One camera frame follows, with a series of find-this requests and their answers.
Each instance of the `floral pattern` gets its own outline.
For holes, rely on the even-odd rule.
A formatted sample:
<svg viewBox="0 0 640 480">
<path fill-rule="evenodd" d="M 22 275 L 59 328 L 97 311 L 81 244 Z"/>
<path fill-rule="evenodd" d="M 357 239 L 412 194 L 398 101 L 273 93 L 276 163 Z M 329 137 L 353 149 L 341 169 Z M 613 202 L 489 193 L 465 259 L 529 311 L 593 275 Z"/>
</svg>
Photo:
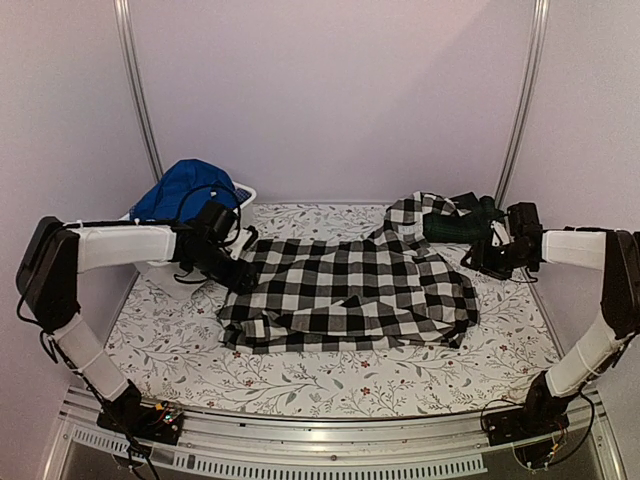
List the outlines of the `floral pattern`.
<svg viewBox="0 0 640 480">
<path fill-rule="evenodd" d="M 379 226 L 381 205 L 256 205 L 262 237 L 351 240 Z M 532 378 L 558 361 L 529 286 L 460 266 L 463 245 L 438 252 L 471 278 L 480 306 L 459 350 L 247 355 L 219 343 L 216 312 L 226 289 L 208 283 L 176 301 L 142 278 L 107 352 L 147 397 L 247 413 L 304 417 L 388 417 L 477 410 L 521 401 Z"/>
</svg>

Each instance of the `white plastic container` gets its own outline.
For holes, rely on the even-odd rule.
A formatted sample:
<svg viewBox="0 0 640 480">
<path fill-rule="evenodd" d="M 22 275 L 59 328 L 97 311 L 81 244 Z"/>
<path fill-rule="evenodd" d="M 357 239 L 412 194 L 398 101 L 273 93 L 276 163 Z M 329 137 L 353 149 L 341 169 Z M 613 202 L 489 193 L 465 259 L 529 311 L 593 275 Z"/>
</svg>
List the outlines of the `white plastic container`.
<svg viewBox="0 0 640 480">
<path fill-rule="evenodd" d="M 257 193 L 246 185 L 233 182 L 236 187 L 236 193 L 239 195 L 240 200 L 240 226 L 246 228 L 253 222 L 253 201 L 256 199 Z M 129 220 L 129 214 L 122 217 L 122 220 Z M 141 262 L 135 264 L 138 272 L 144 277 L 145 280 L 150 281 L 156 287 L 167 293 L 169 296 L 176 300 L 186 300 L 193 292 L 195 292 L 200 285 L 187 285 L 178 283 L 173 278 L 174 275 L 182 276 L 185 274 L 180 269 L 177 263 L 171 262 Z M 201 277 L 199 272 L 193 272 L 185 280 L 197 280 Z"/>
</svg>

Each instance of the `blue cloth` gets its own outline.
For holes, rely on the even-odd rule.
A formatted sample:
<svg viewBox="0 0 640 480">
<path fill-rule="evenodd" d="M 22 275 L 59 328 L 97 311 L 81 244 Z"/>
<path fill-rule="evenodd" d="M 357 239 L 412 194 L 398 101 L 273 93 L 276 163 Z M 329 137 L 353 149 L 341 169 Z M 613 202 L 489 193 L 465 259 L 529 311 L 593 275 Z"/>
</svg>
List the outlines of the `blue cloth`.
<svg viewBox="0 0 640 480">
<path fill-rule="evenodd" d="M 180 202 L 190 191 L 203 187 L 189 195 L 182 207 L 180 221 L 185 222 L 194 218 L 208 200 L 215 200 L 229 208 L 236 208 L 235 197 L 224 187 L 235 192 L 233 182 L 227 173 L 202 160 L 180 160 L 162 176 L 158 184 L 153 187 L 131 209 L 132 219 L 140 220 L 171 220 L 178 213 Z"/>
</svg>

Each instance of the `checkered shirt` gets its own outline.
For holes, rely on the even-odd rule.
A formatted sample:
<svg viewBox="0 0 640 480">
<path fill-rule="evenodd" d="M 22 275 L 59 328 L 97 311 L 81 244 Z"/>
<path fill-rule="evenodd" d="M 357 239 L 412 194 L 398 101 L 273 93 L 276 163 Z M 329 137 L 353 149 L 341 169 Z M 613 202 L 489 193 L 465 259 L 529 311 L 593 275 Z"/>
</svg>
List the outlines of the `checkered shirt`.
<svg viewBox="0 0 640 480">
<path fill-rule="evenodd" d="M 259 240 L 250 294 L 230 293 L 224 344 L 246 353 L 458 348 L 478 322 L 471 281 L 430 247 L 427 213 L 463 215 L 451 200 L 417 192 L 388 210 L 364 240 Z"/>
</svg>

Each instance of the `green fabric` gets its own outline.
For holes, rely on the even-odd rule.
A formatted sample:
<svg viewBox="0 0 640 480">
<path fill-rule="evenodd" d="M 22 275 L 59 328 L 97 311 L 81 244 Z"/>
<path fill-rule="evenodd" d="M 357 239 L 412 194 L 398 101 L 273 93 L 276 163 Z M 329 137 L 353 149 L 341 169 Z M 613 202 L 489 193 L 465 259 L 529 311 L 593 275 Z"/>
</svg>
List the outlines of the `green fabric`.
<svg viewBox="0 0 640 480">
<path fill-rule="evenodd" d="M 463 216 L 444 216 L 429 213 L 423 217 L 424 234 L 434 243 L 473 243 L 491 238 L 491 222 L 504 222 L 504 212 L 496 208 L 492 197 L 480 200 L 474 193 L 452 197 L 456 208 L 470 210 Z"/>
</svg>

